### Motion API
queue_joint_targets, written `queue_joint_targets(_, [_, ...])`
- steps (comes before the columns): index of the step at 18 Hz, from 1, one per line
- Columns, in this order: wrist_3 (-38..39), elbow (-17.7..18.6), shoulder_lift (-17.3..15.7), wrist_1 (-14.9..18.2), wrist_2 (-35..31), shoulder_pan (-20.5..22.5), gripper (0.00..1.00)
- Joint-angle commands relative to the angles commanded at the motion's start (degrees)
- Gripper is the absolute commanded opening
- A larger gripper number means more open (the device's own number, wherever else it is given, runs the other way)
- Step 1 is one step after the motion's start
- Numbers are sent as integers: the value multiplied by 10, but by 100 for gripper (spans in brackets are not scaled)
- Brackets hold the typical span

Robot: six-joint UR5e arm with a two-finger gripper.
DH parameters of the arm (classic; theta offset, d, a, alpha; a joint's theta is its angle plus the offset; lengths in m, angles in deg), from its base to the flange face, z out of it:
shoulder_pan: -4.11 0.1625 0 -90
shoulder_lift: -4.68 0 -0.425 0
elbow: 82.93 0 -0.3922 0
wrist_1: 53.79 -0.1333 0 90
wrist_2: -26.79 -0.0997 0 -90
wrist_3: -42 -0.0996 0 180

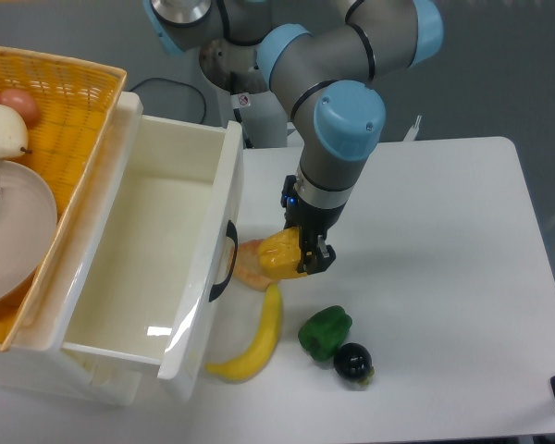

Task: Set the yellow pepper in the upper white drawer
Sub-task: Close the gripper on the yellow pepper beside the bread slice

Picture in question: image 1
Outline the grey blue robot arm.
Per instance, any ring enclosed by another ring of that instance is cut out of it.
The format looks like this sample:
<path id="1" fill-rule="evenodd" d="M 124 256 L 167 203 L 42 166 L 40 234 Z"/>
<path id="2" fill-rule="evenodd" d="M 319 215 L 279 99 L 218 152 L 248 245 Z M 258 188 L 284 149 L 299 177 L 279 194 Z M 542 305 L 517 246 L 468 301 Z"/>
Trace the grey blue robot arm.
<path id="1" fill-rule="evenodd" d="M 147 1 L 144 10 L 163 45 L 180 52 L 222 40 L 251 47 L 265 85 L 304 146 L 285 178 L 287 228 L 298 230 L 290 269 L 265 265 L 272 278 L 326 271 L 336 254 L 327 243 L 375 150 L 386 108 L 372 81 L 434 56 L 444 25 L 431 1 L 341 1 L 343 22 L 313 35 L 303 25 L 275 25 L 268 1 Z"/>

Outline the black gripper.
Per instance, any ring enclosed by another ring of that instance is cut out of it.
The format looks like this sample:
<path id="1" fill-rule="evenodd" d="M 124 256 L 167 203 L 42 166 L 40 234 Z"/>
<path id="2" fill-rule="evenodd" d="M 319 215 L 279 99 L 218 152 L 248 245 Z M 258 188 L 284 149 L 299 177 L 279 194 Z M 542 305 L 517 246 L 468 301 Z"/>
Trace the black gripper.
<path id="1" fill-rule="evenodd" d="M 335 225 L 343 206 L 323 209 L 307 203 L 296 191 L 296 176 L 285 177 L 280 203 L 285 209 L 284 229 L 300 230 L 301 258 L 296 271 L 299 274 L 323 273 L 336 260 L 334 248 L 326 243 L 327 231 Z"/>

